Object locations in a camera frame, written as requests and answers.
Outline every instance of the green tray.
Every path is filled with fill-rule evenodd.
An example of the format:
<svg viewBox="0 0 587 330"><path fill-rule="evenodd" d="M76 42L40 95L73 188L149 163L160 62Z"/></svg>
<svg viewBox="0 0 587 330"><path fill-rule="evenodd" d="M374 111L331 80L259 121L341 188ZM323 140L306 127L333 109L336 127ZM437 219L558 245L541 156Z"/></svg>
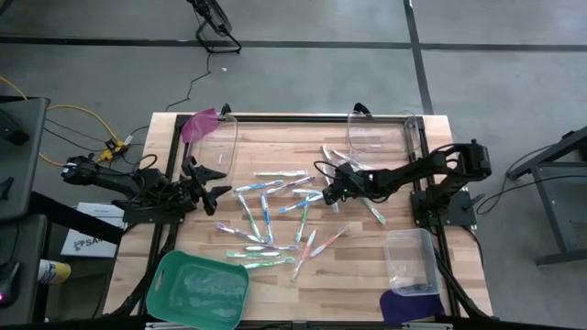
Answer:
<svg viewBox="0 0 587 330"><path fill-rule="evenodd" d="M174 250L157 268L147 310L158 319L200 330L232 330L240 322L248 292L244 267Z"/></svg>

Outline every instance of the toothbrush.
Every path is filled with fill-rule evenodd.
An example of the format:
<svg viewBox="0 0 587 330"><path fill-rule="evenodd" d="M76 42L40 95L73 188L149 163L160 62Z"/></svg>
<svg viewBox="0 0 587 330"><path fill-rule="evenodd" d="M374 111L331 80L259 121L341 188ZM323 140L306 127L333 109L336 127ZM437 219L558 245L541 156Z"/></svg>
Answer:
<svg viewBox="0 0 587 330"><path fill-rule="evenodd" d="M282 255L279 251L274 252L252 252L252 253L240 253L234 251L227 251L227 257L229 258L244 258L244 259L265 259L275 258Z"/></svg>
<svg viewBox="0 0 587 330"><path fill-rule="evenodd" d="M265 250L269 250L269 251L274 251L274 250L297 251L298 249L300 249L300 246L298 246L297 244L291 244L291 245L285 246L285 247L277 247L274 245L265 245L265 246L245 247L245 249L247 251L265 251Z"/></svg>
<svg viewBox="0 0 587 330"><path fill-rule="evenodd" d="M216 223L216 227L217 227L218 229L222 230L222 231L225 231L225 232L227 232L227 233L230 233L230 234L234 234L234 235L236 235L236 236L238 236L238 237L241 237L241 238L246 238L246 239L249 239L249 240L251 240L251 241L253 241L253 242L255 242L255 243L261 243L261 244L262 244L262 243L265 243L265 241L264 241L264 240L262 240L262 239L260 239L260 238L258 238L258 237L256 237L256 236L254 236L254 235L252 235L252 234L249 234L249 233L243 232L243 231L241 231L241 230L238 230L238 229L231 229L231 228L228 228L226 225L224 225L224 224L221 224L221 223Z"/></svg>
<svg viewBox="0 0 587 330"><path fill-rule="evenodd" d="M244 186L244 187L238 187L237 189L235 189L235 193L244 193L244 192L248 192L251 190L261 189L261 188L265 188L270 185L282 184L282 183L283 183L283 180L275 180L275 181L265 182L265 183L255 183L255 184L251 184L251 185Z"/></svg>
<svg viewBox="0 0 587 330"><path fill-rule="evenodd" d="M313 189L293 189L292 193L296 196L307 195L310 196L321 194L322 192Z"/></svg>
<svg viewBox="0 0 587 330"><path fill-rule="evenodd" d="M283 186L280 186L280 187L277 187L277 188L270 188L270 189L267 190L267 194L276 193L278 191L282 191L282 190L287 189L287 188L295 187L296 185L300 185L300 184L312 182L313 180L314 180L314 177L305 177L305 178L300 179L300 180L296 180L296 181L293 181L293 182L286 183Z"/></svg>
<svg viewBox="0 0 587 330"><path fill-rule="evenodd" d="M382 224L385 225L385 217L379 213L379 211L377 211L377 209L375 208L375 206L373 206L371 204L371 202L369 202L369 199L367 198L360 198L360 201L363 202L365 204L365 206L367 206L367 208L369 209L369 211L371 211L371 213L373 213L373 215L375 215L375 217L377 218L377 220Z"/></svg>
<svg viewBox="0 0 587 330"><path fill-rule="evenodd" d="M334 153L335 155L341 157L342 159L348 161L351 165L354 165L354 166L360 168L361 170L373 170L371 167L359 163L358 161L356 161L356 160L352 159L351 157L343 154L342 152L336 151L334 149L331 149L330 151L332 151L332 153Z"/></svg>
<svg viewBox="0 0 587 330"><path fill-rule="evenodd" d="M297 262L297 265L295 265L295 269L293 270L292 281L295 280L295 278L297 277L297 274L300 271L300 267L302 267L304 260L306 258L308 258L308 253L310 253L310 247L312 246L312 242L314 242L315 236L316 236L316 229L314 229L312 234L310 234L310 237L308 238L307 243L305 243L305 247L304 247L304 251L302 252L302 256L300 257L300 260Z"/></svg>
<svg viewBox="0 0 587 330"><path fill-rule="evenodd" d="M308 201L310 199L309 196L305 197L305 200ZM304 205L304 210L302 211L302 224L300 224L300 229L297 230L297 234L295 235L295 241L296 242L300 242L300 240L302 239L302 233L304 232L304 226L305 226L305 218L308 215L308 203L306 203Z"/></svg>
<svg viewBox="0 0 587 330"><path fill-rule="evenodd" d="M276 172L254 172L255 176L267 177L267 176L283 176L283 177L296 177L296 176L307 176L307 170L280 170Z"/></svg>
<svg viewBox="0 0 587 330"><path fill-rule="evenodd" d="M310 197L308 200L303 200L302 202L299 203L295 203L295 204L291 204L288 206L282 206L279 208L279 213L286 213L286 212L290 212L296 208L301 208L304 207L304 205L306 204L310 204L316 201L319 201L321 199L323 199L324 196L322 195L322 193L320 193L319 195L314 195L312 197Z"/></svg>
<svg viewBox="0 0 587 330"><path fill-rule="evenodd" d="M238 198L238 201L240 202L240 204L242 205L242 207L245 209L245 213L247 214L247 217L249 218L249 221L250 221L250 226L253 228L253 233L255 233L255 236L258 239L262 239L262 236L260 235L259 229L257 228L257 225L255 224L255 219L253 219L253 214L250 212L250 209L247 206L247 202L245 202L245 198L241 194L238 194L237 198Z"/></svg>
<svg viewBox="0 0 587 330"><path fill-rule="evenodd" d="M334 242L338 237L340 237L342 234L344 234L349 229L350 229L350 225L347 225L344 228L339 229L338 233L336 235L332 236L331 238L328 239L328 241L326 241L326 243L324 243L323 245L317 247L314 251L312 251L312 253L310 253L310 258L313 258L313 257L319 255L320 253L322 253L322 251L324 251L325 248L327 248L330 244L332 244L332 242Z"/></svg>
<svg viewBox="0 0 587 330"><path fill-rule="evenodd" d="M263 208L263 214L265 215L265 225L267 226L267 238L269 242L273 242L273 234L271 233L271 220L269 219L269 204L267 203L267 194L262 192L260 194L260 205Z"/></svg>
<svg viewBox="0 0 587 330"><path fill-rule="evenodd" d="M271 266L277 266L277 265L282 265L285 263L294 263L294 262L295 262L294 257L287 257L287 258L277 260L277 261L261 261L261 262L245 264L242 266L244 266L247 270L252 270L252 269L261 268L261 267L271 267Z"/></svg>
<svg viewBox="0 0 587 330"><path fill-rule="evenodd" d="M322 145L322 153L324 154L324 158L326 158L326 160L329 163L332 163L332 157L330 157L330 151L328 151L327 146ZM325 174L329 174L326 165L322 166L322 172L324 172ZM332 183L332 181L327 175L324 176L324 180L327 182L327 186L329 186ZM332 204L332 211L336 214L340 213L340 208L338 208L338 202Z"/></svg>

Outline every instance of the clear plastic bin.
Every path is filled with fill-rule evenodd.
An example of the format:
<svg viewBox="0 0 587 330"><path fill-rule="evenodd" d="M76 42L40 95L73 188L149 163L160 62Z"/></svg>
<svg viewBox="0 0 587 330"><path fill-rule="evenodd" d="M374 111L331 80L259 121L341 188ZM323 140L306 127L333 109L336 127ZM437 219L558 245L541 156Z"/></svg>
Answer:
<svg viewBox="0 0 587 330"><path fill-rule="evenodd" d="M418 124L409 111L397 116L404 121L350 112L347 120L349 156L374 169L389 168L393 160L407 160L408 154L420 147Z"/></svg>
<svg viewBox="0 0 587 330"><path fill-rule="evenodd" d="M403 296L440 292L432 237L425 229L391 231L384 248L393 292Z"/></svg>
<svg viewBox="0 0 587 330"><path fill-rule="evenodd" d="M237 151L237 119L230 115L196 115L189 125L192 132L186 156L194 156L198 166L227 175L225 179L209 181L207 185L231 185Z"/></svg>

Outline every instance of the butcher block tabletop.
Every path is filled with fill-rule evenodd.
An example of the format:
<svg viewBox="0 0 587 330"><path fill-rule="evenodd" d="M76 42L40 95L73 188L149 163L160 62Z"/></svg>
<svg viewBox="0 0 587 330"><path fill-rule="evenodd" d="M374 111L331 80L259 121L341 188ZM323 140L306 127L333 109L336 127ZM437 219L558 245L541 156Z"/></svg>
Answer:
<svg viewBox="0 0 587 330"><path fill-rule="evenodd" d="M154 167L162 172L167 167L177 115L155 113L150 122L144 154L157 155L158 160ZM276 118L281 116L249 115ZM430 150L452 142L446 116L425 115L423 118ZM401 128L389 125L389 129ZM386 156L384 166L388 169L408 162L406 153L401 152L405 150L404 140L397 138L394 143L397 144L398 152ZM347 123L238 123L233 165L225 182L228 181L233 187L240 187L274 180L257 178L253 172L307 170L316 179L300 188L322 190L326 183L313 163L323 159L323 145L348 153ZM175 180L179 176L183 149L184 145L181 143L173 174ZM390 289L383 243L392 230L415 228L409 202L409 193L412 190L413 186L406 184L388 202L375 205L386 218L385 225L380 224L358 200L339 202L339 214L335 214L331 206L324 202L311 204L302 247L314 229L317 229L314 248L327 241L341 227L350 225L350 230L323 253L307 260L294 281L291 279L293 265L250 269L249 297L243 320L382 321L379 300L382 293ZM261 190L246 192L243 196L261 234L265 235L260 192ZM301 210L293 210L280 214L278 208L300 199L301 197L293 196L291 192L270 196L271 229L277 245L294 243L302 213ZM213 216L207 216L201 204L198 205L198 210L186 215L180 226L176 248L188 254L236 263L234 259L226 257L227 251L243 251L243 247L249 242L216 229L216 222L251 232L249 219L240 203L232 192L228 192L218 200ZM112 312L120 306L144 274L153 229L154 225L150 224L136 225L123 236L116 255L104 313ZM487 314L492 314L479 250L471 234L460 227L448 226L446 235L455 277L475 303ZM299 256L299 252L295 251L286 251L286 254ZM441 299L448 311L446 286L442 288Z"/></svg>

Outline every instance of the concrete floor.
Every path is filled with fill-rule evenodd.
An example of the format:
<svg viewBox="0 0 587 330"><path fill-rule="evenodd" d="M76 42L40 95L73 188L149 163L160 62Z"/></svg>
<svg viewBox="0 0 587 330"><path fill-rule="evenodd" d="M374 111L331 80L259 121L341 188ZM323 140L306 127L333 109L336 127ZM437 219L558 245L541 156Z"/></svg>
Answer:
<svg viewBox="0 0 587 330"><path fill-rule="evenodd" d="M219 3L239 39L410 40L401 0ZM587 44L587 3L581 0L413 4L422 42ZM16 0L0 17L0 32L11 35L192 39L194 29L194 15L184 1ZM2 44L0 50L0 73L28 95L92 108L120 135L148 124L152 112L184 98L188 82L205 71L206 57L199 48ZM512 161L585 125L584 52L431 50L423 58L435 114L449 116L455 140L477 138L491 152L494 175L471 184L473 194L496 192ZM236 111L338 113L363 102L377 114L423 113L409 49L244 49L241 55L213 56L210 69L212 74L196 84L192 100L174 110L230 103ZM0 94L13 93L0 85ZM59 110L48 117L107 137L86 116ZM85 153L51 136L44 138L42 149L56 160ZM140 154L131 152L131 158ZM124 169L122 164L115 167ZM59 171L41 162L35 189L66 204L118 197L62 183ZM543 325L587 325L587 314L581 312L587 310L587 262L546 270L534 266L534 259L557 252L535 188L507 194L478 220L495 315ZM61 317L89 314L101 285L100 278L92 278L63 288ZM93 299L87 298L90 292Z"/></svg>

